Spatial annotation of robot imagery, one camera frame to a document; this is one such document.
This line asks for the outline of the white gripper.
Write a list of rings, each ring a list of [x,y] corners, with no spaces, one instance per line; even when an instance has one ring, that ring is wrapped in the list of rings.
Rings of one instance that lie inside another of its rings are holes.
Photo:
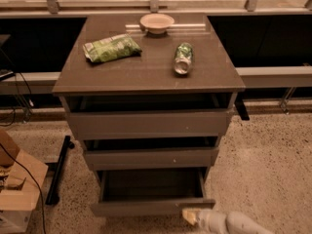
[[[229,234],[226,226],[226,214],[213,210],[185,208],[182,210],[183,218],[191,225],[198,225],[210,234]]]

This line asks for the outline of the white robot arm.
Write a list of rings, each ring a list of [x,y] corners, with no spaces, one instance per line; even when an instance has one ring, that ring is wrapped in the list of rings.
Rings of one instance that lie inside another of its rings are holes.
[[[241,212],[223,214],[211,209],[186,208],[182,216],[209,234],[274,234]]]

